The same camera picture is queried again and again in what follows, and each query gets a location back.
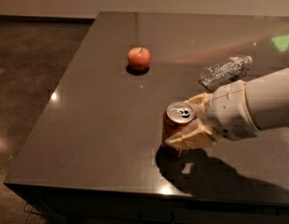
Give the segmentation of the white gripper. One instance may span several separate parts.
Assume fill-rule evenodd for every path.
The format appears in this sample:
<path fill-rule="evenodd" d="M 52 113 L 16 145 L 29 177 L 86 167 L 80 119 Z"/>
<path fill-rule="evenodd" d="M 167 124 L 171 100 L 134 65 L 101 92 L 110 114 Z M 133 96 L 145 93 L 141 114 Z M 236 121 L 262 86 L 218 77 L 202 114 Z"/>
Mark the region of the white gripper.
<path fill-rule="evenodd" d="M 259 128 L 253 121 L 246 99 L 246 83 L 242 80 L 218 88 L 213 94 L 204 92 L 185 100 L 197 116 L 181 131 L 165 139 L 165 144 L 176 150 L 212 147 L 217 143 L 218 133 L 231 141 L 257 137 Z"/>

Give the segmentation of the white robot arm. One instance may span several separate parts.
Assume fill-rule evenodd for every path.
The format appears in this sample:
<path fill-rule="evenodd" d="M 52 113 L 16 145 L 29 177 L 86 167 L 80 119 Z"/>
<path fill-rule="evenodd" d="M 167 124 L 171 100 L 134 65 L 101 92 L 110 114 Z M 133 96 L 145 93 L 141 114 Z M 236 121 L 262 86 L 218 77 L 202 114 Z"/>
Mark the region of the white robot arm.
<path fill-rule="evenodd" d="M 289 68 L 248 82 L 238 80 L 183 104 L 195 117 L 167 136 L 176 150 L 211 147 L 219 138 L 238 141 L 289 127 Z"/>

